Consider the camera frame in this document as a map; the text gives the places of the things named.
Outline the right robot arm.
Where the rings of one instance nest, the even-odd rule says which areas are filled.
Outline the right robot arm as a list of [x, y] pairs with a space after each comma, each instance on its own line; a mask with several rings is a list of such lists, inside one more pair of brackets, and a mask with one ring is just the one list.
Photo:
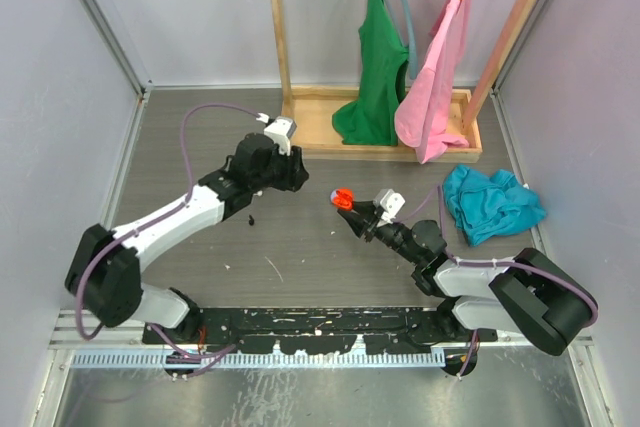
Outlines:
[[434, 220], [413, 226], [388, 222], [372, 201], [338, 213], [358, 238], [378, 240], [413, 266], [416, 287], [442, 301], [438, 326], [449, 340], [500, 330], [521, 334], [540, 351], [558, 356], [597, 320], [595, 298], [535, 248], [505, 259], [462, 259], [448, 251]]

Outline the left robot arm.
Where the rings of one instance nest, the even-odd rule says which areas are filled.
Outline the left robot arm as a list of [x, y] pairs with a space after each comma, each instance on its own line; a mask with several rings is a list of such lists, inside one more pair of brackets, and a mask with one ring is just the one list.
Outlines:
[[144, 270], [190, 236], [249, 206], [259, 192], [296, 192], [308, 178], [301, 147], [283, 153], [268, 136], [248, 134], [223, 167], [202, 177], [190, 193], [129, 224], [87, 228], [64, 286], [77, 308], [88, 309], [103, 327], [139, 320], [178, 343], [193, 343], [204, 325], [199, 306], [176, 288], [144, 284]]

